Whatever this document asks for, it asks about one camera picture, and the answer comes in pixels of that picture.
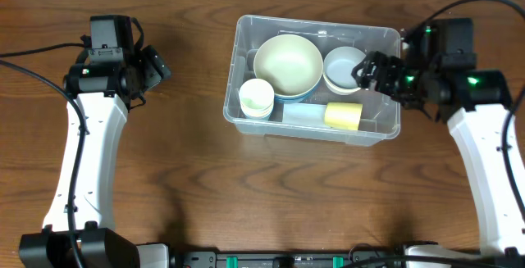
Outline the grey small bowl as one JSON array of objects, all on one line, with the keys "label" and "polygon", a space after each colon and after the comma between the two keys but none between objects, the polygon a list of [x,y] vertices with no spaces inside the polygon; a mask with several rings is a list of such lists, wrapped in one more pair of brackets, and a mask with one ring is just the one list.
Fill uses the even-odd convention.
[{"label": "grey small bowl", "polygon": [[345,93],[359,90],[352,70],[364,58],[365,54],[354,47],[338,47],[330,51],[324,59],[323,70],[327,85]]}]

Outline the yellow plastic cup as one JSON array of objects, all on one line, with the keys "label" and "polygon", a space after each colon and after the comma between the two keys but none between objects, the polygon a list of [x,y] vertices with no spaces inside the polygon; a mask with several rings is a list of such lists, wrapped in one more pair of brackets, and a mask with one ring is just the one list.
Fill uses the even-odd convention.
[{"label": "yellow plastic cup", "polygon": [[330,102],[326,105],[324,124],[336,129],[358,130],[363,111],[359,103]]},{"label": "yellow plastic cup", "polygon": [[262,109],[262,110],[256,110],[256,109],[252,109],[252,108],[249,108],[249,107],[241,107],[241,111],[244,114],[259,116],[259,115],[265,115],[267,113],[272,113],[273,106],[269,106],[268,108],[265,108],[265,109]]}]

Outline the beige large bowl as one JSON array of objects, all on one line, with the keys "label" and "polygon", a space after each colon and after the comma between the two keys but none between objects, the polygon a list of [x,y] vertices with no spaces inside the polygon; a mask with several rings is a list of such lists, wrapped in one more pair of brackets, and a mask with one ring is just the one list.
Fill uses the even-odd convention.
[{"label": "beige large bowl", "polygon": [[277,98],[295,100],[306,97],[318,86],[323,58],[305,37],[282,34],[268,39],[257,50],[253,71],[258,79],[273,87]]}]

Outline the cream plastic cup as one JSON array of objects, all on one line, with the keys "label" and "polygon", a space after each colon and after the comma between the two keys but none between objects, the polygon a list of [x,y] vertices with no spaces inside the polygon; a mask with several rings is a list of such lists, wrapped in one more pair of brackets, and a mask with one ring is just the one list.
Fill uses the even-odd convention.
[{"label": "cream plastic cup", "polygon": [[239,91],[241,108],[247,111],[262,112],[274,103],[274,89],[264,79],[249,79]]}]

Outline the dark blue large bowl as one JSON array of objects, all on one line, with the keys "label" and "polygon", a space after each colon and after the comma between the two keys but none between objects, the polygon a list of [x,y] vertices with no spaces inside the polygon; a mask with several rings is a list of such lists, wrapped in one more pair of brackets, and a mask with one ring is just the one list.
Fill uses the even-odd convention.
[{"label": "dark blue large bowl", "polygon": [[280,95],[275,96],[275,101],[283,104],[293,104],[293,103],[299,103],[303,100],[307,99],[309,97],[309,94],[302,95],[300,97],[295,98],[288,98],[288,97],[282,97]]}]

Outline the pink plastic cup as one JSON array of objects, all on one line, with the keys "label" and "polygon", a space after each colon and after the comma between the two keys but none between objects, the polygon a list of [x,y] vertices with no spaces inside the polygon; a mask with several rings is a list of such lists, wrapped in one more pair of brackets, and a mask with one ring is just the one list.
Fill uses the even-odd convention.
[{"label": "pink plastic cup", "polygon": [[267,113],[265,115],[259,115],[259,116],[245,114],[244,116],[250,120],[269,120],[271,117],[271,113]]}]

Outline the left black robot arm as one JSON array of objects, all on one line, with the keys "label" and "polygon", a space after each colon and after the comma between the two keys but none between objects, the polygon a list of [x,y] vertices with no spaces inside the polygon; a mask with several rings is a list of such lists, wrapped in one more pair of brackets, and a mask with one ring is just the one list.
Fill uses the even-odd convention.
[{"label": "left black robot arm", "polygon": [[84,50],[63,78],[68,130],[52,205],[40,232],[24,234],[26,267],[168,267],[165,243],[136,245],[115,232],[113,184],[122,130],[134,101],[168,79],[152,46],[134,39],[129,16],[93,16]]}]

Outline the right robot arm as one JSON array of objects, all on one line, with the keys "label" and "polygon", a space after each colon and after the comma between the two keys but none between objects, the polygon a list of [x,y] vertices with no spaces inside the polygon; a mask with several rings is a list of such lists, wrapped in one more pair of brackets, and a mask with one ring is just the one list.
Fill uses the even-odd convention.
[{"label": "right robot arm", "polygon": [[352,69],[358,86],[406,109],[437,106],[467,172],[480,231],[479,254],[437,245],[405,247],[384,263],[404,267],[522,267],[524,166],[515,136],[512,100],[503,73],[478,70],[469,18],[421,23],[404,41],[403,58],[370,51]]}]

